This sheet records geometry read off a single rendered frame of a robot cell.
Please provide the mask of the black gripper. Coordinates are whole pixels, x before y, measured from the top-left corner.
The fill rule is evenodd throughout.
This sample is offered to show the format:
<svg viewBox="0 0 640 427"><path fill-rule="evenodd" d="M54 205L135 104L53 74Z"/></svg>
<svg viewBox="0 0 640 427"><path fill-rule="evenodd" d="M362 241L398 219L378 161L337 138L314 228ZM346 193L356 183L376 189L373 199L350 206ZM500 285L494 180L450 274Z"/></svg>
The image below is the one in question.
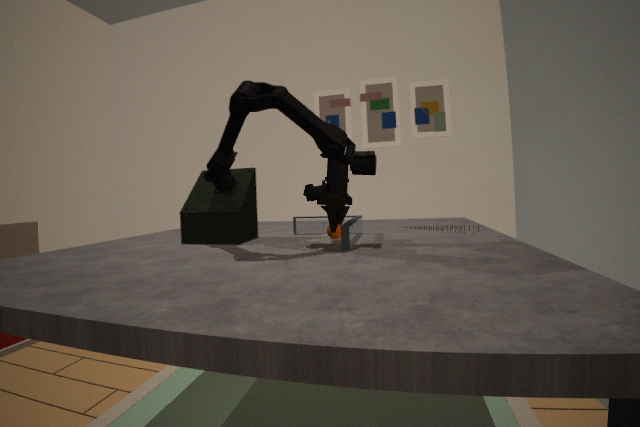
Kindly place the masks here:
<svg viewBox="0 0 640 427"><path fill-rule="evenodd" d="M321 208L327 212L331 233L335 233L350 208L345 205L352 205L352 198L347 194L348 174L328 173L325 181L326 194L317 197L317 204L326 205Z"/></svg>

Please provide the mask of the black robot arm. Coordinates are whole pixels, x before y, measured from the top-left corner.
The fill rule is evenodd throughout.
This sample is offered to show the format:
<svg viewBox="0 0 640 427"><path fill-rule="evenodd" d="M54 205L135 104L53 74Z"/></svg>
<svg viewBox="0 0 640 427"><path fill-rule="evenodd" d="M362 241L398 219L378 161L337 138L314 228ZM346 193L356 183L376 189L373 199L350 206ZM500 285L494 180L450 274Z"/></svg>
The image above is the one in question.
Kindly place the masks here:
<svg viewBox="0 0 640 427"><path fill-rule="evenodd" d="M238 153L233 146L248 114L267 109L277 109L314 139L323 152L320 156L328 158L327 174L348 174L350 165L354 175L376 175L375 151L355 151L356 145L344 130L323 121L282 85L243 81L232 95L229 109L230 115L220 143L207 163L208 170L204 175L208 182L213 183L214 193L229 195L238 184L239 180L229 170Z"/></svg>

